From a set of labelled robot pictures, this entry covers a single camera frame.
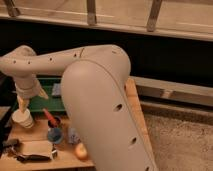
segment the railing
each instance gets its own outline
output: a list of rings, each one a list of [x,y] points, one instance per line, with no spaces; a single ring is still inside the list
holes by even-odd
[[[212,0],[0,0],[0,18],[213,41]]]

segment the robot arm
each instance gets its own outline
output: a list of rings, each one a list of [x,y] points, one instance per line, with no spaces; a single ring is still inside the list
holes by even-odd
[[[115,45],[87,46],[35,56],[22,46],[0,58],[27,100],[42,92],[35,74],[62,75],[62,100],[98,171],[157,170],[138,133],[124,92],[127,54]]]

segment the clutter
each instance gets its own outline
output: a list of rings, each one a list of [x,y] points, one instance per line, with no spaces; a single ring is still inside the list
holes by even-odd
[[[8,153],[12,154],[14,158],[16,158],[20,162],[41,162],[41,161],[49,161],[51,160],[48,156],[30,154],[24,155],[19,152],[21,143],[18,139],[10,139],[7,141],[3,141],[3,149]]]
[[[12,114],[12,120],[23,128],[31,128],[34,125],[29,109],[26,109],[24,113],[22,113],[20,109],[15,110]]]

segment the concrete floor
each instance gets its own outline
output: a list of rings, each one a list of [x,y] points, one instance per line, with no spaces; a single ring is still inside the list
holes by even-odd
[[[151,112],[145,110],[145,119],[160,171],[213,170],[213,124],[175,119],[171,111],[165,117],[157,108]]]

